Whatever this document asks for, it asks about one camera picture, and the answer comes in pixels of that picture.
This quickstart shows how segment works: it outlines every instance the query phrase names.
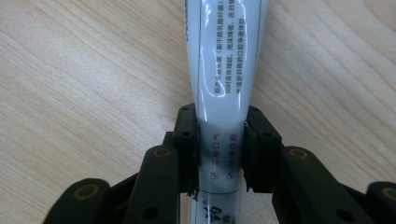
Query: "screw hole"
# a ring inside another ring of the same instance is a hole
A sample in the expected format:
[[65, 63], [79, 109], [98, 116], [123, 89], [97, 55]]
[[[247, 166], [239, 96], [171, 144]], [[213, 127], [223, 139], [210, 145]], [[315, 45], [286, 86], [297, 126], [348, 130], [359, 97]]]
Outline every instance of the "screw hole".
[[159, 211], [155, 207], [148, 207], [143, 211], [143, 218], [145, 220], [152, 220], [155, 219], [159, 214]]
[[348, 213], [345, 210], [338, 209], [336, 211], [337, 216], [342, 219], [345, 222], [355, 222], [355, 218], [352, 216], [352, 214]]

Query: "white tube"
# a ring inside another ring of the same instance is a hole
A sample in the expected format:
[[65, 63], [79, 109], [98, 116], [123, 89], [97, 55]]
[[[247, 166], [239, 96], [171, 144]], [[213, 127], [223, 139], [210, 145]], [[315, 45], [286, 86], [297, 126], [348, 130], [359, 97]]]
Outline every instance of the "white tube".
[[186, 0], [191, 86], [200, 127], [190, 224], [236, 223], [245, 119], [268, 0]]

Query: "circular hole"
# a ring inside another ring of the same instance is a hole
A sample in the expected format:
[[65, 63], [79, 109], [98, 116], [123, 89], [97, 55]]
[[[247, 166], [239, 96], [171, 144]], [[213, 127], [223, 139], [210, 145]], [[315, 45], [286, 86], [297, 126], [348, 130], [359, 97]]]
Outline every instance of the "circular hole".
[[354, 222], [355, 221], [355, 218], [352, 216], [352, 214], [348, 213], [345, 210], [338, 209], [336, 211], [336, 213], [337, 213], [337, 216], [345, 222]]
[[262, 136], [271, 137], [272, 135], [270, 133], [262, 133]]
[[149, 208], [146, 208], [144, 211], [143, 211], [143, 218], [145, 219], [145, 220], [152, 220], [152, 219], [154, 219], [154, 218], [156, 218], [157, 216], [158, 216], [158, 214], [159, 214], [159, 211], [158, 211], [158, 209], [157, 208], [155, 208], [155, 207], [149, 207]]

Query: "squeeze tube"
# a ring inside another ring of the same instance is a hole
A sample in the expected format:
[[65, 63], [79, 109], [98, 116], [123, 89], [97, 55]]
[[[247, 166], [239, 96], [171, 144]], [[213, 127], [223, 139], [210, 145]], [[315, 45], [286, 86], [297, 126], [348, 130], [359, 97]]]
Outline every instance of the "squeeze tube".
[[245, 119], [268, 0], [185, 0], [191, 86], [201, 135], [190, 224], [237, 223]]

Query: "wooden table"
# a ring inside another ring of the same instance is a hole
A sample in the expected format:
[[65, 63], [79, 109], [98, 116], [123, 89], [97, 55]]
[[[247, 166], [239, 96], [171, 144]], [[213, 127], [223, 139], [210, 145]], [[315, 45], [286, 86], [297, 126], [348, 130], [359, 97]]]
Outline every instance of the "wooden table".
[[[139, 170], [193, 101], [183, 12], [1, 1], [0, 223], [40, 223], [74, 182]], [[396, 2], [270, 1], [251, 104], [340, 182], [396, 182]], [[241, 223], [276, 223], [271, 196], [244, 192]]]

